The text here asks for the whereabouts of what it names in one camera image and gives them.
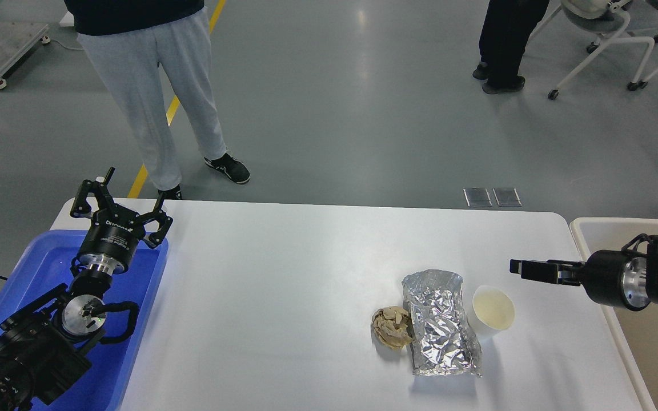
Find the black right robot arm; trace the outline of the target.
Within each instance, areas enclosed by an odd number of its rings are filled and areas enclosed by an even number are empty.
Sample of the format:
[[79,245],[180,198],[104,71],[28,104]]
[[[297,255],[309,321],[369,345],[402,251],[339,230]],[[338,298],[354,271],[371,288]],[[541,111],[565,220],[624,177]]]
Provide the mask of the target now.
[[641,233],[586,261],[512,259],[509,271],[538,283],[582,286],[593,302],[640,312],[658,304],[658,236]]

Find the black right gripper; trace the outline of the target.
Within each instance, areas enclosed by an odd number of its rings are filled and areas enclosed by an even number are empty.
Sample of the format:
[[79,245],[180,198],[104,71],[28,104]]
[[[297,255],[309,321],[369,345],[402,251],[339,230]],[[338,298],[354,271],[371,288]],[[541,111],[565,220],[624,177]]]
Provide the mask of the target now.
[[509,272],[548,284],[582,284],[593,302],[639,312],[651,302],[647,294],[647,258],[642,254],[601,250],[579,261],[509,261]]

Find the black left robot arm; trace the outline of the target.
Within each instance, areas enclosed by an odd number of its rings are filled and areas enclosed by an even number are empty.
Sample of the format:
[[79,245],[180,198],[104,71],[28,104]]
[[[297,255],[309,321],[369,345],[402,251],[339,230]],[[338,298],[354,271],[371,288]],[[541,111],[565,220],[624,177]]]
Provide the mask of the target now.
[[87,353],[97,344],[119,344],[135,333],[139,305],[106,303],[113,276],[129,270],[139,242],[159,247],[172,225],[163,210],[180,199],[180,188],[159,191],[144,214],[113,200],[105,178],[84,180],[70,216],[87,218],[89,230],[71,261],[73,280],[58,284],[4,319],[0,335],[0,410],[29,410],[38,398],[51,404],[91,368]]

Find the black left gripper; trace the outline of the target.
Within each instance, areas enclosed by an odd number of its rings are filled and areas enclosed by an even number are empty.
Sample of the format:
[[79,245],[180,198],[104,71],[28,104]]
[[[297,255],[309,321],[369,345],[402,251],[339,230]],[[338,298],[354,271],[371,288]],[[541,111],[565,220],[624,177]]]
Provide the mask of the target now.
[[[102,182],[84,180],[71,205],[70,216],[91,219],[89,231],[77,253],[78,262],[88,265],[107,258],[115,261],[112,273],[125,273],[130,268],[139,240],[150,249],[156,249],[167,236],[173,218],[163,210],[166,192],[160,192],[154,208],[144,214],[117,207],[107,187],[114,172],[115,167],[110,167]],[[88,201],[90,197],[96,200],[96,211]],[[151,222],[158,223],[158,229],[147,232],[146,225]]]

